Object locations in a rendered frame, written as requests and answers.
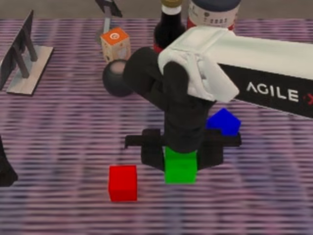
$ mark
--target blue cube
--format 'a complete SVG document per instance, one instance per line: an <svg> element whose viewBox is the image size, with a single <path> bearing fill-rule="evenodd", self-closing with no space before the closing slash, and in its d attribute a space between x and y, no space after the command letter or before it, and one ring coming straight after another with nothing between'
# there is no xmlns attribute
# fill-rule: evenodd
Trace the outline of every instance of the blue cube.
<svg viewBox="0 0 313 235"><path fill-rule="evenodd" d="M238 135L241 121L227 109L221 109L206 122L207 129L219 129L223 136Z"/></svg>

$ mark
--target red and white jar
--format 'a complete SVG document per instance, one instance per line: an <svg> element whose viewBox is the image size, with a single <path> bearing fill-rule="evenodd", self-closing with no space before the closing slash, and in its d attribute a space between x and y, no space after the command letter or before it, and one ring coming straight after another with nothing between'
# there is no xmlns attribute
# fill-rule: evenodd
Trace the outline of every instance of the red and white jar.
<svg viewBox="0 0 313 235"><path fill-rule="evenodd" d="M187 28L198 25L232 30L241 0L190 0Z"/></svg>

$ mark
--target black ball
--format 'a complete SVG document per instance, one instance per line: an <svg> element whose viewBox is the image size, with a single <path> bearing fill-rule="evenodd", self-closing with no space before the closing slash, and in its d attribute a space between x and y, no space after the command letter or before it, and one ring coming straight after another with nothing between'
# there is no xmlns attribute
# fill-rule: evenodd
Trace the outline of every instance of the black ball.
<svg viewBox="0 0 313 235"><path fill-rule="evenodd" d="M103 70L103 85L113 96L125 97L133 93L123 80L123 71L126 62L126 60L114 60L108 63Z"/></svg>

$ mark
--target table surface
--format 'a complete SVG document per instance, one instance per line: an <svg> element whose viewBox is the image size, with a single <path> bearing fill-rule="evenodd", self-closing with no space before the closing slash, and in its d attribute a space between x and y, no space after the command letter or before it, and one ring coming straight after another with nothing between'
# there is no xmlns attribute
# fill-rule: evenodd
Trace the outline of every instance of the table surface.
<svg viewBox="0 0 313 235"><path fill-rule="evenodd" d="M21 21L0 21L0 57ZM156 20L115 20L132 50L152 45ZM194 185L166 185L124 137L162 128L163 114L137 95L102 85L94 41L101 20L36 20L33 40L54 46L33 97L0 93L0 133L20 180L0 188L1 235L312 235L313 122L233 101L243 145ZM313 42L312 20L244 20L239 35ZM136 164L138 202L113 204L109 165Z"/></svg>

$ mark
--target bottle cap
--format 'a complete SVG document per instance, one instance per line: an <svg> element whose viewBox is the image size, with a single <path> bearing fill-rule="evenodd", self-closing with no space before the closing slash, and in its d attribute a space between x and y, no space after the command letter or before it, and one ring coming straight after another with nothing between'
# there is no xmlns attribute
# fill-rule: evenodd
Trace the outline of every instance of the bottle cap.
<svg viewBox="0 0 313 235"><path fill-rule="evenodd" d="M162 5L175 8L182 5L182 0L161 0Z"/></svg>

